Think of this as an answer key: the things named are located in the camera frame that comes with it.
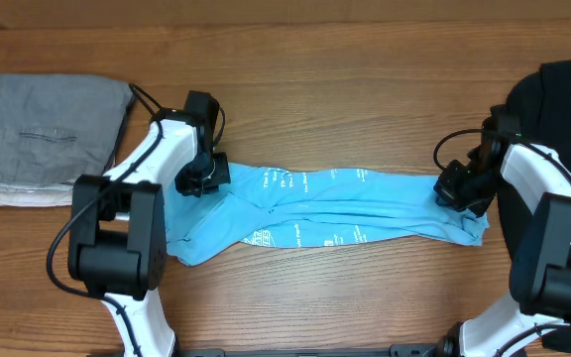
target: wire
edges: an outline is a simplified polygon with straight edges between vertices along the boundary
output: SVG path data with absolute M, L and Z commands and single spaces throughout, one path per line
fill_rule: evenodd
M 570 328 L 569 325 L 562 325 L 562 324 L 556 324 L 556 323 L 546 323 L 546 324 L 541 324 L 541 325 L 535 325 L 533 328 L 530 328 L 530 329 L 518 334 L 517 336 L 513 337 L 508 342 L 506 342 L 506 344 L 504 346 L 502 346 L 502 348 L 497 350 L 497 352 L 495 353 L 495 357 L 504 356 L 504 354 L 506 352 L 508 352 L 509 349 L 513 348 L 513 346 L 515 346 L 519 342 L 523 341 L 526 337 L 528 337 L 534 333 L 541 336 L 541 332 L 543 330 L 547 330 L 547 329 L 567 330 L 569 328 Z
M 521 144 L 521 145 L 525 146 L 526 148 L 530 149 L 531 151 L 533 151 L 534 153 L 538 154 L 543 159 L 548 161 L 550 164 L 552 164 L 552 166 L 554 168 L 556 168 L 556 170 L 558 170 L 565 177 L 565 179 L 567 179 L 567 181 L 571 185 L 571 174 L 570 174 L 570 172 L 568 172 L 567 169 L 565 169 L 561 164 L 559 164 L 556 160 L 554 160 L 554 158 L 552 158 L 552 156 L 550 154 L 546 154 L 546 153 L 542 152 L 537 147 L 535 147 L 534 145 L 532 145 L 528 141 L 521 139 L 518 136 L 508 135 L 508 134 L 499 133 L 499 132 L 491 131 L 491 130 L 465 129 L 465 130 L 456 131 L 454 133 L 451 133 L 451 134 L 445 136 L 444 138 L 442 138 L 442 140 L 440 140 L 439 143 L 437 143 L 437 145 L 435 146 L 435 149 L 433 150 L 433 161 L 435 162 L 435 164 L 444 171 L 445 168 L 437 160 L 437 153 L 439 152 L 442 145 L 452 138 L 455 138 L 457 136 L 464 135 L 464 134 L 471 134 L 471 133 L 481 133 L 481 134 L 493 136 L 496 138 L 509 139 L 509 140 L 512 140 L 513 143 L 515 143 L 515 144 Z
M 158 102 L 155 99 L 153 99 L 147 92 L 145 92 L 142 88 L 140 88 L 136 84 L 130 83 L 129 87 L 132 90 L 132 92 L 134 93 L 134 96 L 136 96 L 136 98 L 138 99 L 138 101 L 140 101 L 147 108 L 147 110 L 150 113 L 152 113 L 152 116 L 155 113 L 153 112 L 153 110 L 151 109 L 149 104 L 147 104 L 147 102 L 142 98 L 142 96 L 140 96 L 138 94 L 138 92 L 142 93 L 147 98 L 149 98 L 159 108 L 162 108 L 160 106 L 160 104 L 158 104 Z M 55 271 L 54 271 L 54 267 L 53 267 L 53 260 L 55 257 L 55 252 L 57 251 L 58 244 L 62 241 L 65 234 L 67 234 L 67 232 L 69 232 L 69 230 L 71 229 L 71 226 L 89 208 L 91 208 L 94 204 L 98 203 L 98 201 L 100 199 L 102 199 L 105 195 L 107 195 L 109 192 L 114 190 L 120 182 L 122 182 L 126 177 L 128 177 L 130 174 L 132 174 L 138 168 L 138 166 L 156 149 L 156 147 L 158 146 L 160 141 L 163 139 L 163 126 L 160 123 L 160 121 L 156 121 L 156 124 L 158 126 L 158 135 L 156 136 L 156 140 L 154 141 L 154 143 L 147 149 L 147 151 L 145 151 L 143 153 L 143 155 L 141 155 L 134 163 L 132 163 L 129 166 L 129 168 L 123 174 L 118 176 L 109 185 L 107 185 L 107 187 L 102 189 L 93 199 L 91 199 L 89 202 L 87 202 L 87 204 L 85 204 L 78 212 L 76 212 L 76 214 L 74 214 L 74 216 L 71 217 L 71 219 L 69 219 L 69 221 L 67 223 L 65 223 L 63 228 L 57 234 L 57 237 L 55 237 L 55 240 L 52 242 L 52 245 L 50 246 L 50 249 L 48 250 L 48 255 L 46 257 L 46 271 L 48 272 L 48 277 L 50 278 L 52 283 L 57 288 L 61 289 L 62 291 L 66 292 L 66 293 L 74 294 L 74 295 L 79 296 L 79 297 L 97 298 L 97 299 L 103 300 L 103 301 L 111 304 L 112 306 L 114 306 L 116 308 L 116 313 L 120 314 L 120 316 L 122 317 L 122 319 L 125 323 L 125 327 L 127 328 L 127 334 L 129 335 L 129 340 L 131 342 L 131 345 L 134 347 L 133 352 L 138 357 L 143 357 L 143 354 L 142 354 L 142 351 L 140 350 L 140 346 L 138 345 L 138 341 L 136 340 L 136 335 L 134 334 L 134 328 L 131 324 L 131 321 L 129 320 L 129 317 L 127 316 L 127 313 L 125 312 L 125 307 L 121 306 L 121 304 L 118 301 L 116 301 L 115 299 L 113 299 L 111 297 L 101 297 L 101 298 L 93 297 L 88 292 L 67 286 L 66 284 L 61 282 L 57 278 L 57 276 L 55 275 Z
M 222 127 L 219 128 L 219 133 L 217 133 L 215 140 L 213 140 L 213 151 L 217 147 L 217 144 L 219 144 L 219 141 L 222 139 L 222 134 L 224 134 L 224 127 L 226 126 L 226 112 L 224 112 L 224 108 L 221 106 L 219 107 L 219 111 L 222 113 Z

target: light blue cloth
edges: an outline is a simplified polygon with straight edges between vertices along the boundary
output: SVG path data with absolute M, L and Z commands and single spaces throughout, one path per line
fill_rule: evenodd
M 230 164 L 231 184 L 201 198 L 165 192 L 167 250 L 197 265 L 232 244 L 321 247 L 419 235 L 479 246 L 486 215 L 435 204 L 437 177 L 337 169 L 291 173 Z

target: folded cloth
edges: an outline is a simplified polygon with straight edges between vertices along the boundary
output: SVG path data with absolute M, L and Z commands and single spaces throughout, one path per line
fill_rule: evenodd
M 363 169 L 292 173 L 230 164 L 231 183 L 200 198 L 165 191 L 167 250 L 197 265 L 236 242 L 277 247 L 359 244 L 419 235 L 479 246 L 486 215 L 435 203 L 437 177 Z
M 71 183 L 113 162 L 131 100 L 97 75 L 0 74 L 0 205 L 71 204 Z

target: stack of folded cloth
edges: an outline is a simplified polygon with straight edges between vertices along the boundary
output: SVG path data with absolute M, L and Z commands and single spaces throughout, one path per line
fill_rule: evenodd
M 80 175 L 113 165 L 131 101 L 101 76 L 0 74 L 0 205 L 70 205 Z

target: black cable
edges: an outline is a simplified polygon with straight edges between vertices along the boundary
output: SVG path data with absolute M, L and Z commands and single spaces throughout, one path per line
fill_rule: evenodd
M 134 96 L 136 96 L 136 98 L 138 99 L 138 101 L 140 101 L 147 108 L 147 110 L 150 113 L 152 113 L 152 115 L 154 115 L 155 113 L 153 112 L 149 104 L 147 104 L 147 102 L 145 102 L 145 100 L 138 94 L 137 91 L 141 92 L 143 95 L 149 98 L 159 108 L 162 108 L 156 100 L 154 100 L 149 94 L 147 94 L 147 92 L 145 92 L 142 88 L 140 88 L 136 84 L 130 83 L 129 87 L 134 93 Z M 97 297 L 92 297 L 88 292 L 69 287 L 57 278 L 53 267 L 55 252 L 57 251 L 58 244 L 63 239 L 65 234 L 67 234 L 67 232 L 71 229 L 71 226 L 74 224 L 74 222 L 76 222 L 76 220 L 78 220 L 94 204 L 98 203 L 98 201 L 101 198 L 103 198 L 109 192 L 114 190 L 118 186 L 118 184 L 122 182 L 126 177 L 132 174 L 138 168 L 138 166 L 156 149 L 160 141 L 163 139 L 163 126 L 160 123 L 160 121 L 156 121 L 156 124 L 158 125 L 158 135 L 156 136 L 156 140 L 154 141 L 154 143 L 147 149 L 147 151 L 145 151 L 143 155 L 140 156 L 140 158 L 138 158 L 134 163 L 132 163 L 123 174 L 121 174 L 115 180 L 113 180 L 109 185 L 107 185 L 107 187 L 101 190 L 92 200 L 90 200 L 87 204 L 85 204 L 82 207 L 82 209 L 76 212 L 76 214 L 74 214 L 74 216 L 71 217 L 71 219 L 69 219 L 67 223 L 65 223 L 63 228 L 57 234 L 57 237 L 55 237 L 55 240 L 52 242 L 52 245 L 48 250 L 48 256 L 46 257 L 46 271 L 48 272 L 48 277 L 57 288 L 63 290 L 66 293 L 74 294 L 76 296 L 84 298 L 97 298 Z M 125 312 L 124 306 L 122 306 L 120 303 L 118 303 L 118 301 L 116 301 L 111 297 L 101 297 L 99 299 L 107 303 L 110 303 L 116 308 L 116 313 L 120 314 L 125 323 L 125 327 L 127 328 L 127 334 L 129 335 L 129 340 L 132 346 L 134 347 L 133 351 L 134 354 L 138 357 L 143 357 L 143 354 L 140 351 L 140 346 L 138 345 L 138 341 L 136 341 L 136 335 L 134 334 L 133 326 L 131 324 L 131 321 L 129 320 L 129 317 L 127 316 L 127 313 Z
M 526 148 L 530 149 L 531 151 L 533 151 L 534 153 L 538 154 L 539 156 L 541 156 L 543 159 L 545 159 L 546 161 L 548 161 L 550 164 L 552 164 L 552 166 L 554 168 L 556 168 L 556 170 L 558 170 L 564 177 L 565 179 L 567 179 L 567 181 L 570 183 L 571 185 L 571 174 L 567 171 L 567 169 L 565 169 L 561 164 L 559 164 L 556 160 L 554 160 L 554 158 L 552 158 L 551 155 L 546 154 L 544 152 L 542 152 L 541 150 L 539 150 L 538 148 L 536 148 L 534 145 L 532 145 L 531 143 L 529 143 L 528 141 L 523 140 L 522 138 L 520 138 L 519 136 L 514 136 L 514 135 L 507 135 L 504 133 L 498 133 L 496 131 L 491 131 L 491 130 L 484 130 L 484 129 L 465 129 L 465 130 L 460 130 L 460 131 L 456 131 L 454 133 L 451 133 L 447 136 L 445 136 L 442 140 L 440 140 L 439 143 L 437 143 L 437 145 L 435 146 L 435 149 L 433 150 L 433 161 L 435 162 L 435 164 L 441 168 L 442 170 L 444 170 L 445 168 L 439 163 L 439 161 L 437 160 L 437 153 L 439 152 L 440 148 L 442 147 L 442 145 L 444 143 L 446 143 L 447 141 L 449 141 L 451 138 L 454 138 L 456 136 L 460 136 L 460 135 L 464 135 L 464 134 L 471 134 L 471 133 L 481 133 L 481 134 L 485 134 L 485 135 L 489 135 L 489 136 L 493 136 L 496 138 L 502 138 L 502 139 L 508 139 L 508 140 L 512 140 L 514 144 L 521 144 L 523 146 L 525 146 Z
M 222 127 L 219 128 L 219 133 L 217 133 L 215 140 L 213 140 L 213 150 L 215 150 L 217 144 L 219 144 L 219 141 L 222 139 L 222 135 L 224 134 L 224 127 L 226 126 L 226 112 L 224 112 L 224 108 L 221 106 L 219 107 L 219 111 L 222 113 Z
M 534 333 L 541 336 L 541 332 L 543 332 L 544 330 L 547 330 L 547 329 L 566 330 L 569 328 L 570 328 L 569 325 L 562 325 L 562 324 L 556 324 L 556 323 L 546 323 L 546 324 L 541 324 L 541 325 L 535 325 L 533 328 L 530 328 L 530 329 L 518 334 L 517 336 L 511 338 L 508 342 L 506 342 L 506 344 L 504 346 L 502 346 L 502 348 L 497 350 L 497 352 L 495 353 L 495 357 L 502 357 L 504 355 L 504 353 L 506 353 L 513 346 L 515 346 L 516 344 L 518 344 L 519 342 L 524 340 L 526 337 L 528 337 Z

